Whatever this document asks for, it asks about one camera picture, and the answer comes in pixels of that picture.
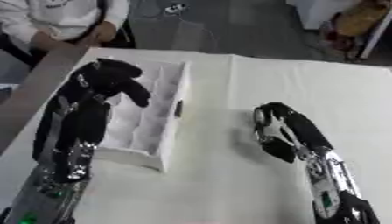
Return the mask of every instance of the white box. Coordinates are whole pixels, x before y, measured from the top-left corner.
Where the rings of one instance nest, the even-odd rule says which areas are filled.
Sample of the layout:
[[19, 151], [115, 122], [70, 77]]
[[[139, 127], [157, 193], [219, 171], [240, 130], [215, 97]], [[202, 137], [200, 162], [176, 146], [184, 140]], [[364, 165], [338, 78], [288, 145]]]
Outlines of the white box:
[[150, 105], [139, 108], [126, 94], [111, 99], [112, 117], [94, 157], [166, 171], [189, 88], [190, 64], [124, 61], [143, 70], [136, 80], [151, 92]]

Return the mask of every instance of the black glove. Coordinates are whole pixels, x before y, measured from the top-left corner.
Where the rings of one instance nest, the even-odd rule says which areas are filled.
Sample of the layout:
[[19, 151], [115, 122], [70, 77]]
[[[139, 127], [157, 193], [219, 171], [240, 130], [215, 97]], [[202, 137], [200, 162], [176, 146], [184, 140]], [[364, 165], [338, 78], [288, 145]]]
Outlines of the black glove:
[[105, 101], [109, 97], [124, 92], [136, 105], [148, 106], [150, 93], [132, 79], [141, 74], [142, 70], [135, 66], [109, 59], [98, 59], [72, 73], [46, 105], [32, 157], [39, 161], [47, 142], [57, 137], [53, 161], [56, 173], [64, 178], [69, 173], [68, 157], [75, 144], [79, 141], [98, 145], [103, 139], [110, 109]]

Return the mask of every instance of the robotic hand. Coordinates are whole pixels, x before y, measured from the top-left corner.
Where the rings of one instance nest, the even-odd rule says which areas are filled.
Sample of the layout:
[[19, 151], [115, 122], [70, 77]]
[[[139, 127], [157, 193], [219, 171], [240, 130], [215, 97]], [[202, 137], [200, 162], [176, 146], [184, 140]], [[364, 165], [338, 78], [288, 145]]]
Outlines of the robotic hand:
[[306, 162], [317, 224], [380, 223], [345, 162], [312, 121], [278, 102], [256, 108], [254, 121], [257, 140], [270, 155]]
[[74, 209], [90, 180], [94, 150], [104, 137], [110, 105], [124, 92], [140, 107], [150, 93], [133, 80], [142, 74], [125, 62], [98, 59], [73, 72], [46, 104], [33, 143], [38, 162], [0, 224], [74, 224]]
[[124, 92], [146, 107], [150, 93], [133, 78], [142, 70], [125, 62], [98, 59], [76, 70], [47, 103], [38, 126], [32, 157], [56, 183], [89, 176], [94, 149], [104, 137], [110, 105]]

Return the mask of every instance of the white table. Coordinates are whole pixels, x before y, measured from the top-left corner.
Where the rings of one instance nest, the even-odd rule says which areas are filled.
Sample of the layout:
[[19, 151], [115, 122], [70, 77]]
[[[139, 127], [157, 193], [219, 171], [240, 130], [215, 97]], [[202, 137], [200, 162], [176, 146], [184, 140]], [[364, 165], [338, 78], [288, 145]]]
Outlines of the white table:
[[[381, 223], [392, 221], [389, 70], [196, 52], [93, 49], [86, 57], [108, 55], [190, 60], [191, 100], [169, 172], [95, 160], [75, 214], [79, 223], [314, 223], [303, 165], [267, 155], [252, 138], [251, 109], [273, 101], [288, 103], [319, 126]], [[0, 157], [0, 207], [11, 203], [34, 166], [38, 118], [39, 113]]]

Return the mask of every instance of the cable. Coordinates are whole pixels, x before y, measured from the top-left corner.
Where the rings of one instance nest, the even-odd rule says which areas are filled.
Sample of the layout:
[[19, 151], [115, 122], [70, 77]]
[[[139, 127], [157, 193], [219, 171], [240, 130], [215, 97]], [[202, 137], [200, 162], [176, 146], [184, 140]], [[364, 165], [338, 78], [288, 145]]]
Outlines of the cable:
[[[182, 18], [182, 13], [181, 13], [181, 12], [178, 14], [177, 18], [178, 18], [180, 21], [184, 22], [184, 23], [188, 23], [188, 24], [191, 24], [191, 25], [197, 24], [197, 23], [195, 23], [195, 22], [192, 22], [192, 21], [188, 21], [188, 20], [183, 19], [183, 18]], [[218, 42], [217, 38], [215, 37], [214, 33], [213, 33], [212, 31], [209, 31], [207, 28], [204, 28], [204, 27], [203, 27], [202, 29], [203, 29], [205, 32], [209, 33], [210, 36], [211, 36], [211, 40], [213, 41], [213, 51], [212, 51], [212, 53], [217, 53], [218, 50], [219, 50], [219, 49], [218, 49], [218, 47], [219, 47], [219, 42]]]
[[[138, 19], [138, 18], [157, 18], [157, 19], [162, 19], [162, 16], [167, 16], [167, 17], [177, 17], [180, 21], [182, 21], [184, 23], [188, 23], [190, 25], [196, 25], [197, 24], [195, 22], [183, 19], [183, 17], [182, 17], [183, 11], [180, 11], [178, 14], [171, 14], [171, 15], [165, 14], [165, 9], [167, 7], [165, 7], [165, 8], [160, 7], [160, 11], [156, 15], [151, 15], [151, 16], [149, 16], [149, 15], [139, 15], [139, 17], [136, 17], [135, 11], [137, 11], [139, 8], [141, 8], [141, 6], [144, 3], [144, 1], [145, 0], [138, 1], [136, 6], [132, 7], [132, 10], [131, 10], [131, 13], [130, 13], [130, 17], [129, 17], [129, 21], [132, 21], [133, 19]], [[157, 5], [157, 7], [159, 7], [158, 0], [155, 0], [155, 3]], [[219, 41], [215, 37], [214, 33], [212, 31], [209, 31], [207, 28], [205, 28], [204, 25], [203, 25], [202, 29], [203, 29], [203, 31], [207, 32], [210, 35], [211, 40], [213, 41], [212, 53], [217, 53], [218, 50], [219, 50]]]

